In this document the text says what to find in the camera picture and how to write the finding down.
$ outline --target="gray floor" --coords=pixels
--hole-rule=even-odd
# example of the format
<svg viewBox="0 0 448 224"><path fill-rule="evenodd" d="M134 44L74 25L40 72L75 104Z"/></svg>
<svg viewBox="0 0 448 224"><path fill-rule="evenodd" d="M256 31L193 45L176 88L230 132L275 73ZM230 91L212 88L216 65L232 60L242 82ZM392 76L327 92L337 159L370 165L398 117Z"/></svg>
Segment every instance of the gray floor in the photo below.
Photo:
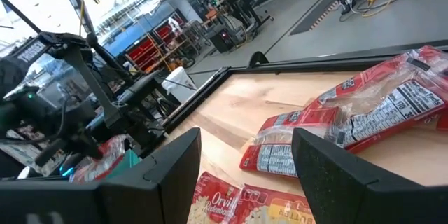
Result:
<svg viewBox="0 0 448 224"><path fill-rule="evenodd" d="M199 58L190 73L227 66L244 66L255 51L266 53L271 62L368 50L385 46L448 39L447 0L398 0L373 17L353 15L340 22L340 10L331 12L313 31L289 36L297 21L318 0L274 0L268 22L250 43L228 54ZM212 73L193 75L202 85Z"/></svg>

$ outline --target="popcorn bag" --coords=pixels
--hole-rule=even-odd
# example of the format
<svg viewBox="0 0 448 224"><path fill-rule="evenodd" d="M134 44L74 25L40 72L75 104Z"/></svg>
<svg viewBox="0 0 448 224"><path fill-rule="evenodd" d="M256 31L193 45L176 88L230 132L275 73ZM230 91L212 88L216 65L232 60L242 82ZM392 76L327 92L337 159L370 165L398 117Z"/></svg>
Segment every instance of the popcorn bag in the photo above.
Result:
<svg viewBox="0 0 448 224"><path fill-rule="evenodd" d="M305 197L245 185L239 189L204 172L188 224L315 224Z"/></svg>
<svg viewBox="0 0 448 224"><path fill-rule="evenodd" d="M448 129L448 56L411 50L323 93L303 111L268 118L240 162L241 169L297 176L291 153L295 127L357 153L434 115Z"/></svg>
<svg viewBox="0 0 448 224"><path fill-rule="evenodd" d="M241 190L204 172L196 183L188 224L228 223Z"/></svg>
<svg viewBox="0 0 448 224"><path fill-rule="evenodd" d="M85 183L106 178L123 159L126 152L123 143L125 140L125 135L118 135L102 143L99 149L103 153L103 158L101 160L93 160L90 157L86 157L81 163L88 163L75 171L70 178L70 182Z"/></svg>
<svg viewBox="0 0 448 224"><path fill-rule="evenodd" d="M305 197L245 185L232 223L315 224Z"/></svg>

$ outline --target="wooden tabletop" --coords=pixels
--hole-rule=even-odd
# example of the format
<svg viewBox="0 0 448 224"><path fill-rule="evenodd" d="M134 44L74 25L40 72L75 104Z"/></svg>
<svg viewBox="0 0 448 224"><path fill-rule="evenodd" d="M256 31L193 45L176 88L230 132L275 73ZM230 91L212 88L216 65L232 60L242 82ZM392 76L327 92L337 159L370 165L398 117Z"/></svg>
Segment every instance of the wooden tabletop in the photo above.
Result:
<svg viewBox="0 0 448 224"><path fill-rule="evenodd" d="M298 179L243 171L239 162L268 117L300 110L354 74L233 75L171 133L167 142L191 127L200 127L200 173L208 171L235 185L247 183L303 195ZM425 186L448 183L447 133L430 127L419 125L399 133L369 147L359 156Z"/></svg>

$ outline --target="orville redenbacher popcorn bag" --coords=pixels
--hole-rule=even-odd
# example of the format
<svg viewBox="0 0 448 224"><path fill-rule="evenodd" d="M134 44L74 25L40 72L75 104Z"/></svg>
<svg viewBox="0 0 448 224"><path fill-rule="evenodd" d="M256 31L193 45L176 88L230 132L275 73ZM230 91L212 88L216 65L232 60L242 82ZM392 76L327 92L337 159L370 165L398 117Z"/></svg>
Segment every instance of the orville redenbacher popcorn bag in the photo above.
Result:
<svg viewBox="0 0 448 224"><path fill-rule="evenodd" d="M252 185L242 189L204 172L188 224L315 224L303 196Z"/></svg>
<svg viewBox="0 0 448 224"><path fill-rule="evenodd" d="M296 127L352 153L428 120L446 130L447 102L448 55L429 46L410 50L340 83L302 111L268 118L240 168L297 176L291 154Z"/></svg>

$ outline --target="yellow cable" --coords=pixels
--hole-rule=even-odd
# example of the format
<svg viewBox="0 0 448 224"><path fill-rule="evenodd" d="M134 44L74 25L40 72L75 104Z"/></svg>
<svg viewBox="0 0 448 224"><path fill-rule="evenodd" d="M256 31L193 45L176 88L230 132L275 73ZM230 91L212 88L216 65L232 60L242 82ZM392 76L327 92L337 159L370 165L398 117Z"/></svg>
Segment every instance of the yellow cable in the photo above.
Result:
<svg viewBox="0 0 448 224"><path fill-rule="evenodd" d="M389 1L386 3L386 5L385 5L383 8L380 8L377 12L370 13L370 14L364 13L364 14L363 14L363 18L370 18L370 17L372 17L372 16L374 16L374 15L376 15L376 14L378 14L378 13L384 11L384 10L386 10L386 8L389 6L389 4L390 4L391 2L392 2L392 0L389 0Z"/></svg>
<svg viewBox="0 0 448 224"><path fill-rule="evenodd" d="M81 36L81 28L83 27L83 16L84 16L84 0L81 0L81 10L79 14L79 36Z"/></svg>

